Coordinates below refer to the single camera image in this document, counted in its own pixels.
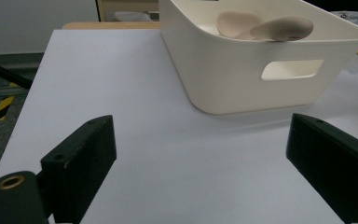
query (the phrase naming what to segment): brass screw hole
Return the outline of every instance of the brass screw hole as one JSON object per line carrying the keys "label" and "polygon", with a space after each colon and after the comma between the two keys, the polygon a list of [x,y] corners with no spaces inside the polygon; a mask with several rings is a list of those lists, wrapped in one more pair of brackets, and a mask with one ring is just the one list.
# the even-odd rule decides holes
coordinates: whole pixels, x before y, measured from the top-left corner
{"label": "brass screw hole", "polygon": [[22,175],[13,175],[0,182],[0,189],[13,189],[25,180]]}

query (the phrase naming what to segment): white tabletop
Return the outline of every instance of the white tabletop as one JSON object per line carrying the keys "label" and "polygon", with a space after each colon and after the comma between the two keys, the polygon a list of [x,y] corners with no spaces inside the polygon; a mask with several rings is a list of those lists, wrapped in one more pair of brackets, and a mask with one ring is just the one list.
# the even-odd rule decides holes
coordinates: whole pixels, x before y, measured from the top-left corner
{"label": "white tabletop", "polygon": [[285,158],[295,112],[358,137],[358,56],[312,105],[213,116],[189,102],[159,30],[55,31],[0,176],[39,172],[111,114],[117,161],[82,223],[342,223]]}

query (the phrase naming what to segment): white storage bin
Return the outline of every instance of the white storage bin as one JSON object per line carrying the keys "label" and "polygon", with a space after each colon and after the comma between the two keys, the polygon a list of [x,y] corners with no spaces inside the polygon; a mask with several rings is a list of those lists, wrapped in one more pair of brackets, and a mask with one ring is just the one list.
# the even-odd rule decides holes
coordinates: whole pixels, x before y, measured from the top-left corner
{"label": "white storage bin", "polygon": [[[292,42],[235,40],[218,34],[222,11],[313,22]],[[301,0],[159,0],[161,34],[191,102],[211,114],[316,100],[358,50],[358,26]]]}

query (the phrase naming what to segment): white table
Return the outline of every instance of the white table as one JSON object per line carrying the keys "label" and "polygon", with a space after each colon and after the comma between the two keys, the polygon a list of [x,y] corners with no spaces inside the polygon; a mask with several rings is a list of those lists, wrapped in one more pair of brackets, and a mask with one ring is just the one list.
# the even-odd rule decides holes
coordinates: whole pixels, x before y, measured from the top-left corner
{"label": "white table", "polygon": [[159,30],[55,31],[0,176],[39,172],[112,114],[118,158],[82,223],[342,223],[285,158],[295,112],[358,137],[358,56],[312,105],[213,116],[189,102]]}

